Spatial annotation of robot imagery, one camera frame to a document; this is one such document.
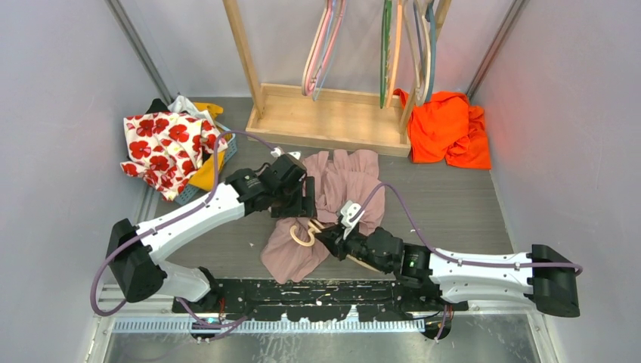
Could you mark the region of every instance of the laundry basket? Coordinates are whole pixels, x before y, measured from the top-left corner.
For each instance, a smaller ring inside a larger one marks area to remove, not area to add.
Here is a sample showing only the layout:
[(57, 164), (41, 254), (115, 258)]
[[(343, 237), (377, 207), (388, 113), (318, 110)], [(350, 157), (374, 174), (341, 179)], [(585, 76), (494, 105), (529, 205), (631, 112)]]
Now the laundry basket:
[[(222, 131), (229, 131), (229, 129), (223, 126), (221, 123), (216, 122), (216, 127), (218, 127)], [(218, 157), (222, 158), (221, 169), (227, 163), (227, 161), (229, 161), (229, 159), (231, 159), (231, 157), (238, 151), (238, 146), (236, 146), (236, 134), (227, 134), (223, 136), (223, 138), (227, 140), (227, 150), (223, 150), (218, 153)], [(183, 206), (189, 203), (191, 198), (196, 195), (198, 190), (199, 188), (194, 187), (191, 184), (187, 184), (187, 186), (184, 187), (182, 193), (174, 198), (174, 201)]]

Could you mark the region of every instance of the white wall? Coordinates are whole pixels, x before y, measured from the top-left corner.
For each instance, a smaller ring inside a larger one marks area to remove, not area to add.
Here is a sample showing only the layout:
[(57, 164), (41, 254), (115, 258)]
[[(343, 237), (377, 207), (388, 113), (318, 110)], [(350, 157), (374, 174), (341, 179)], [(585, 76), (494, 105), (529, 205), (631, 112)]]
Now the white wall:
[(157, 91), (104, 1), (3, 2), (0, 361), (79, 361), (110, 226), (142, 183), (122, 118)]
[[(221, 1), (122, 3), (172, 93), (249, 96)], [(238, 3), (261, 82), (300, 85), (326, 2)], [(436, 91), (467, 90), (511, 3), (512, 0), (452, 2), (438, 40)], [(336, 57), (324, 87), (378, 93), (381, 16), (380, 0), (348, 0)], [(403, 39), (397, 84), (407, 90), (412, 82), (412, 65), (407, 38)]]
[(639, 361), (641, 2), (529, 2), (482, 83), (515, 242), (583, 264), (581, 317), (553, 319), (571, 362)]

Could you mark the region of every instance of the wooden base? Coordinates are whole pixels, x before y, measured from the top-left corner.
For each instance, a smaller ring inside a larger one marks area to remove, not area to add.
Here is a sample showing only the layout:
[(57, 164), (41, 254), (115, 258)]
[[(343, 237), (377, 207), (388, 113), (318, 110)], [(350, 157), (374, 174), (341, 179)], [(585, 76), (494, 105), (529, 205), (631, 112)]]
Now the wooden base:
[(390, 108), (379, 108), (379, 95), (323, 89), (320, 97), (301, 95), (293, 85), (261, 85), (263, 117), (254, 105), (247, 131), (276, 144), (327, 149), (370, 149), (405, 157), (410, 142), (401, 132), (403, 107), (397, 96)]

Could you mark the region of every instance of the metal pole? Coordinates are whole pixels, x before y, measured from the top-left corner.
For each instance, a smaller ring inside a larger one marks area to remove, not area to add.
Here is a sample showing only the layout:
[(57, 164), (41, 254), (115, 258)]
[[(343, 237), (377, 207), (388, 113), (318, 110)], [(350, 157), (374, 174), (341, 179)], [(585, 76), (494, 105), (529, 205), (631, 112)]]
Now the metal pole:
[(494, 36), (494, 40), (492, 40), (492, 44), (490, 45), (490, 48), (488, 48), (488, 51), (485, 53), (485, 56), (483, 57), (483, 61), (481, 62), (481, 65), (478, 66), (478, 69), (476, 70), (476, 74), (474, 75), (474, 78), (472, 79), (472, 83), (469, 84), (469, 88), (467, 89), (467, 98), (472, 99), (474, 97), (474, 94), (478, 90), (478, 87), (481, 85), (483, 82), (483, 79), (485, 78), (485, 75), (488, 74), (488, 70), (490, 69), (490, 66), (494, 62), (495, 57), (497, 56), (500, 48), (503, 46), (503, 43), (506, 41), (507, 36), (509, 35), (509, 32), (512, 30), (514, 27), (514, 24), (516, 23), (516, 20), (519, 18), (519, 15), (525, 8), (525, 6), (528, 4), (530, 0), (514, 0), (512, 2), (512, 5), (510, 5), (509, 10), (505, 14), (505, 18), (503, 19), (503, 22), (499, 26), (499, 30), (497, 31), (497, 34)]
[(149, 52), (147, 52), (147, 49), (144, 47), (142, 39), (138, 35), (138, 32), (136, 32), (134, 24), (132, 23), (131, 19), (129, 19), (129, 16), (122, 6), (122, 3), (120, 2), (120, 0), (106, 0), (106, 3), (111, 8), (113, 16), (120, 23), (122, 32), (125, 33), (127, 39), (129, 39), (129, 42), (138, 55), (138, 58), (140, 58), (144, 69), (147, 71), (147, 73), (149, 73), (149, 77), (151, 77), (151, 80), (156, 85), (156, 88), (158, 88), (158, 92), (160, 93), (162, 100), (165, 101), (166, 104), (170, 104), (173, 100), (172, 94), (171, 92), (169, 92), (167, 84), (165, 84), (165, 81), (163, 81), (163, 78), (160, 76), (158, 68), (156, 68), (156, 65), (153, 63)]

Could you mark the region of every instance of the blue basket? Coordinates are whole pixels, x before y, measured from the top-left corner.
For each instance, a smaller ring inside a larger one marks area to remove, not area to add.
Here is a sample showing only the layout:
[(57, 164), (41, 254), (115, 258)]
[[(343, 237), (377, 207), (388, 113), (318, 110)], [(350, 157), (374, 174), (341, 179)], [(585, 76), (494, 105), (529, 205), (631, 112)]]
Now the blue basket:
[[(220, 123), (216, 123), (216, 126), (219, 127), (222, 131), (229, 131), (228, 128), (224, 127)], [(227, 140), (227, 150), (225, 150), (225, 157), (222, 160), (223, 166), (238, 151), (238, 146), (236, 146), (236, 134), (226, 135), (225, 140)], [(174, 201), (183, 206), (189, 203), (191, 198), (193, 198), (194, 195), (198, 193), (198, 190), (199, 189), (197, 187), (194, 187), (191, 184), (187, 184), (187, 186), (184, 187), (182, 193), (180, 193), (176, 198), (174, 198)]]

